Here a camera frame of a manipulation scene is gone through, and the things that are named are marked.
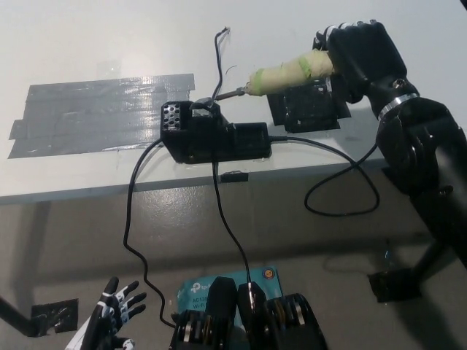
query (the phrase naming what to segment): power cord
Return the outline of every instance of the power cord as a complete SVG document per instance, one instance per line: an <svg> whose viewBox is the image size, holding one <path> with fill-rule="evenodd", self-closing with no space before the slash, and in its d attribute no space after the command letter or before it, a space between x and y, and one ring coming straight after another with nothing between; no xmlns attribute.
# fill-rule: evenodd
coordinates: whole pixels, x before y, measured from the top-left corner
<svg viewBox="0 0 467 350"><path fill-rule="evenodd" d="M311 144L313 146L326 149L329 152L336 153L337 155L340 155L341 157L343 157L345 160L347 160L351 164L349 167L347 167L347 168L345 168L345 169L343 169L341 171L338 171L337 173L335 173L333 175L330 175L330 176L326 177L325 179L319 181L315 186L313 186L312 188L309 189L309 191L306 193L305 199L304 199L304 205L305 205L306 210L308 210L308 211L310 211L310 212L312 212L314 214L324 216L324 217L354 217L354 216L357 216L357 215L369 214L369 213L371 213L371 212L378 209L379 203L381 201L378 189L376 188L376 186L374 185L372 180L369 178L368 174L360 167L360 164L363 163L366 159L368 159L368 157L377 149L377 145L374 145L360 160L354 161L351 157L349 157L348 155L346 155L345 153L343 153L342 151L339 151L338 149L336 149L334 147L328 146L327 144L322 144L321 142L304 139L304 138L301 138L301 137L270 136L269 140L271 141L271 143L272 142L281 142L281 141L297 141L297 142L303 142L305 144ZM350 212L345 212L345 213L328 213L326 211L319 211L319 210L313 209L308 204L309 197L310 197L310 195L312 195L312 193L315 190L317 190L319 187L323 186L325 183L335 179L336 177L339 177L339 176L341 176L341 175L343 175L345 173L348 173L352 169L357 169L362 174L363 178L366 180L367 184L369 185L369 187L373 191L373 194L374 194L374 197L375 197L375 202L374 202L374 205L371 208L366 209L366 210L362 210L362 211L350 211Z"/></svg>
<svg viewBox="0 0 467 350"><path fill-rule="evenodd" d="M159 312L159 319L162 321L162 323L166 324L169 327L175 328L175 324L172 324L168 321L166 321L163 318L163 310L166 307L166 299L163 296L162 292L154 285L152 284L149 279L147 279L147 272L149 270L149 266L147 264L147 260L144 257L143 254L138 252L135 248L130 246L128 244L128 236L130 233L130 226L131 226L131 203L133 201L133 191L134 191L134 185L136 183L136 177L138 176L139 168L141 167L141 164L143 163L143 160L147 157L147 155L153 150L158 144L160 144L161 139L154 141L147 149L144 150L142 155L139 157L138 161L136 162L136 165L134 166L133 173L130 178L130 184L128 185L128 197L126 200L126 225L125 225L125 233L123 234L123 245L124 247L129 250L131 253L135 254L142 262L144 266L144 273L143 273L143 279L144 282L156 293L159 294L159 297L161 297L161 311Z"/></svg>
<svg viewBox="0 0 467 350"><path fill-rule="evenodd" d="M214 103L216 96L219 94L219 91L222 87L223 84L223 74L222 74L222 66L220 62L220 48L219 48L219 41L218 39L225 33L228 33L229 28L225 27L222 31L216 34L214 37L214 44L215 44L215 50L216 50L216 61L217 61L217 70L219 73L219 82L214 89L214 92L212 93L211 97L211 104ZM245 251L243 250L242 245L240 244L239 240L235 237L234 233L232 232L231 228L228 226L227 220L225 219L224 212L222 209L222 202L220 200L220 193L219 193L219 186L217 183L217 162L215 161L215 144L213 144L212 148L212 181L214 182L214 189L216 192L216 199L217 199L217 207L219 208L219 214L220 218L222 219L222 222L225 226L225 229L227 230L229 236L232 238L232 241L236 244L237 248L240 251L240 254L242 255L243 263L245 265L245 270L247 272L247 283L251 283L251 275L250 275L250 266L248 265L248 259L247 255L245 254Z"/></svg>

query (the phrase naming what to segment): silver metal ring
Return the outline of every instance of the silver metal ring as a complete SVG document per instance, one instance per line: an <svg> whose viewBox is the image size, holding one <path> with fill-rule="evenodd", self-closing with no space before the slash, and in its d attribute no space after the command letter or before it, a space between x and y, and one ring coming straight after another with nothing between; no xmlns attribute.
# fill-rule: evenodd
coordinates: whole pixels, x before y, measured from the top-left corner
<svg viewBox="0 0 467 350"><path fill-rule="evenodd" d="M378 120L381 120L391 109L397 107L399 104L415 97L420 97L420 95L418 93L407 93L406 95L394 98L389 104L383 107L381 112L378 114Z"/></svg>

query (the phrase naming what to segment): floor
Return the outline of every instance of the floor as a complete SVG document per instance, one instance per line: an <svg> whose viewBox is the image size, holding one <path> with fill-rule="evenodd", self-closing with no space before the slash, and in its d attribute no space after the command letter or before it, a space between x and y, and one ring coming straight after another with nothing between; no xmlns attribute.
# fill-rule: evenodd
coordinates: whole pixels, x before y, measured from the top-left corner
<svg viewBox="0 0 467 350"><path fill-rule="evenodd" d="M423 298L378 304L367 274L413 264L430 236L408 201L379 172L380 209L364 217L317 217L303 207L318 178L223 184L224 212L253 266L275 265L286 294L304 294L330 349L465 349L467 273L450 252L422 286ZM312 199L324 210L373 201L357 174ZM80 324L111 276L123 286L142 265L122 247L125 196L0 208L0 295L28 314L31 305L80 299ZM186 279L242 269L218 216L212 186L141 192L130 243L150 261L150 280L177 310ZM160 300L121 331L138 349L167 349L171 329L158 321ZM71 333L25 338L0 322L2 349L64 349Z"/></svg>

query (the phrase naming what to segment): gray duct tape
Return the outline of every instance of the gray duct tape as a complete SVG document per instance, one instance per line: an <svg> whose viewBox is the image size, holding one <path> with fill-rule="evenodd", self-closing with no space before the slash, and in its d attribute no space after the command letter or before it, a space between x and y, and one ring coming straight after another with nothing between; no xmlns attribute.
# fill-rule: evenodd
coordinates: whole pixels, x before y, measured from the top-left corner
<svg viewBox="0 0 467 350"><path fill-rule="evenodd" d="M146 147L159 137L161 106L194 87L192 74L31 86L9 157Z"/></svg>

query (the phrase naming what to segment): white robotic hand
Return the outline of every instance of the white robotic hand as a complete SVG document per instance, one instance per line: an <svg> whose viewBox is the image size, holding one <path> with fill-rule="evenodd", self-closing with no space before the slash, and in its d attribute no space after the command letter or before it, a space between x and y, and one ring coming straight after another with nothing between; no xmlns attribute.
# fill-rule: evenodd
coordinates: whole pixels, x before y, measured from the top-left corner
<svg viewBox="0 0 467 350"><path fill-rule="evenodd" d="M134 342L128 338L119 338L117 333L130 319L146 309L145 304L131 308L146 298L146 293L138 294L125 301L130 292L139 285L135 281L119 292L118 278L112 277L102 293L89 319L77 331L66 350L114 350L134 349Z"/></svg>

